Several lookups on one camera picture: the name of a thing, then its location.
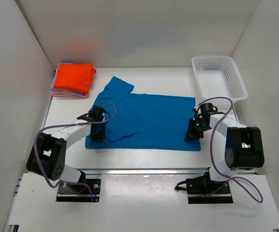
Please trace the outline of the blue t shirt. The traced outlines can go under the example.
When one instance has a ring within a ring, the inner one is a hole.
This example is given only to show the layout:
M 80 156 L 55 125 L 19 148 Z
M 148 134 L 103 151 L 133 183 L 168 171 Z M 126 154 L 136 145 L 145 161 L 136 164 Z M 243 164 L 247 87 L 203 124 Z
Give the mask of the blue t shirt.
M 133 93 L 134 86 L 113 77 L 94 104 L 113 116 L 106 124 L 105 140 L 85 139 L 91 149 L 165 149 L 199 151 L 200 141 L 184 141 L 195 98 Z

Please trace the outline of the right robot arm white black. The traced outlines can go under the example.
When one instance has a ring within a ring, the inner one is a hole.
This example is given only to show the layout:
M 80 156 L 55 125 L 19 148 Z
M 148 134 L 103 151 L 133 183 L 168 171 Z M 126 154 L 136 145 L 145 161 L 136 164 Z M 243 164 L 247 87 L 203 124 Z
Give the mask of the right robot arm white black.
M 195 115 L 189 119 L 184 138 L 186 142 L 199 140 L 204 137 L 204 132 L 212 130 L 209 144 L 212 167 L 208 168 L 208 177 L 201 182 L 204 192 L 213 193 L 218 189 L 219 182 L 224 182 L 241 171 L 263 167 L 265 158 L 258 127 L 248 127 L 232 120 L 226 113 L 219 112 L 212 103 L 196 106 L 193 112 Z M 215 163 L 212 154 L 216 132 L 226 138 L 224 159 L 218 163 Z

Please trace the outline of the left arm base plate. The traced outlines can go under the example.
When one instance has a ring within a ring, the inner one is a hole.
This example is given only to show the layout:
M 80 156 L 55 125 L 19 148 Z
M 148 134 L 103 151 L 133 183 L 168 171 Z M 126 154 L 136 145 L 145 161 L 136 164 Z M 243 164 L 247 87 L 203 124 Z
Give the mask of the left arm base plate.
M 86 184 L 89 189 L 82 185 L 59 184 L 56 194 L 57 202 L 98 203 L 100 199 L 101 179 L 88 178 Z

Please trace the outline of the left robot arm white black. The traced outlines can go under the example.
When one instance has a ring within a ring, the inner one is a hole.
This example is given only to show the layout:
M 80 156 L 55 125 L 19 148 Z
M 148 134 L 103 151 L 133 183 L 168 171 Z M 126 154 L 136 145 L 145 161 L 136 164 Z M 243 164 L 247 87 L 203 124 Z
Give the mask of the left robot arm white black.
M 85 189 L 84 173 L 65 164 L 66 151 L 82 138 L 101 142 L 105 139 L 106 110 L 100 106 L 77 117 L 72 127 L 65 127 L 54 134 L 41 132 L 37 136 L 37 151 L 44 173 L 49 180 L 69 182 L 74 192 Z

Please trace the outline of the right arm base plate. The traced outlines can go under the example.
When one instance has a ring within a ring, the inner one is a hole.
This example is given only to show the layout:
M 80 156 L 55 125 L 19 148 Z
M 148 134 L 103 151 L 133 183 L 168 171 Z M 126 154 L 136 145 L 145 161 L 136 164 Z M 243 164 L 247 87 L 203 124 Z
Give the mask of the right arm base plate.
M 233 203 L 229 184 L 226 181 L 212 181 L 208 174 L 187 178 L 179 182 L 174 190 L 186 191 L 189 204 Z

